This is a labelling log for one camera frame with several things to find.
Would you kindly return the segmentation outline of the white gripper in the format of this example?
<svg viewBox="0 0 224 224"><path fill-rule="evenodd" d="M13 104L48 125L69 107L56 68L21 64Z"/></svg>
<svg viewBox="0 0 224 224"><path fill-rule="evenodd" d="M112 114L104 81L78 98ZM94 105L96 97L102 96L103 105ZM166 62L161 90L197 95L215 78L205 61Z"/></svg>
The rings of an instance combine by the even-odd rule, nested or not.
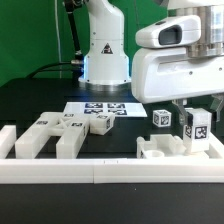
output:
<svg viewBox="0 0 224 224"><path fill-rule="evenodd" d="M173 100L182 126L193 125L186 98L214 94L211 110L219 122L224 107L224 56L192 59L184 47L141 48L133 58L131 88L141 103Z"/></svg>

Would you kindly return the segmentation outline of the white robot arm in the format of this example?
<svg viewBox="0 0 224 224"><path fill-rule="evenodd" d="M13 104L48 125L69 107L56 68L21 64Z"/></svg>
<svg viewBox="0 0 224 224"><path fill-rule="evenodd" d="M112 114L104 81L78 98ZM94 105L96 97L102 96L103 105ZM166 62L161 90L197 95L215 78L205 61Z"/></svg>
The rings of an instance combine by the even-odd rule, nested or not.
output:
<svg viewBox="0 0 224 224"><path fill-rule="evenodd" d="M210 95L215 119L224 108L224 0L154 0L168 16L136 33L140 49L124 53L124 16L108 0L85 0L90 18L90 50L80 84L112 89L129 83L142 103L172 101L180 120L192 97Z"/></svg>

